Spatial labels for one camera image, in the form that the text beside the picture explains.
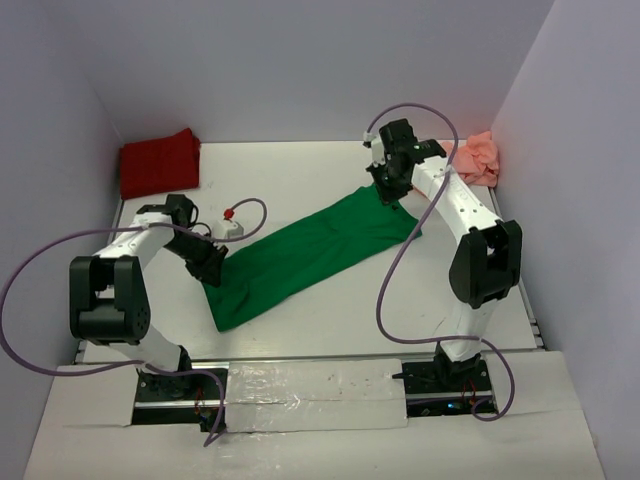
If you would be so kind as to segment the green t-shirt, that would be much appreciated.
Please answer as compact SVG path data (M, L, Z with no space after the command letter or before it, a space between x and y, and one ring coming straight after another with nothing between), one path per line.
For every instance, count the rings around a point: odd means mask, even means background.
M203 285L217 331L403 243L417 223L399 203L383 205L371 185L236 251L223 263L221 285Z

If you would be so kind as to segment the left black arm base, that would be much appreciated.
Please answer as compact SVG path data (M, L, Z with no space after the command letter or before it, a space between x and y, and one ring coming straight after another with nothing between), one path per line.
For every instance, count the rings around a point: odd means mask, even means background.
M209 433L220 407L220 390L210 376L160 376L138 371L133 425L197 425Z

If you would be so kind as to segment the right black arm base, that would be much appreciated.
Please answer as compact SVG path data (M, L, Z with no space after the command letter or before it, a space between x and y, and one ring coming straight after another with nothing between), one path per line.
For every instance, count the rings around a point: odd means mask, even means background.
M392 378L403 382L409 418L471 415L473 409L479 415L498 413L484 360L453 380L437 378L435 361L403 362Z

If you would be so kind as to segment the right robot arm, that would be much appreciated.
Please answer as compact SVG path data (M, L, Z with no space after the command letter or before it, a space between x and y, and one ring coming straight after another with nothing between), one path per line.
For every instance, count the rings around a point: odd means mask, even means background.
M434 377L447 391L467 382L480 360L481 341L496 306L520 280L522 229L503 221L471 191L435 140L420 141L406 119L392 121L377 134L366 132L371 150L366 168L385 205L416 190L449 227L456 252L448 278L456 298L449 324L452 340L436 346Z

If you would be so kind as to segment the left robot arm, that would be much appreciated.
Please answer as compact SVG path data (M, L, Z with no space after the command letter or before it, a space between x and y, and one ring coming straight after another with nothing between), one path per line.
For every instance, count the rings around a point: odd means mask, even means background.
M228 249L192 231L196 210L185 195L169 194L163 204L139 209L132 224L107 247L75 258L69 267L72 335L107 346L137 361L141 369L161 374L160 387L177 399L194 390L196 375L186 349L152 326L143 271L166 249L184 261L196 280L220 285Z

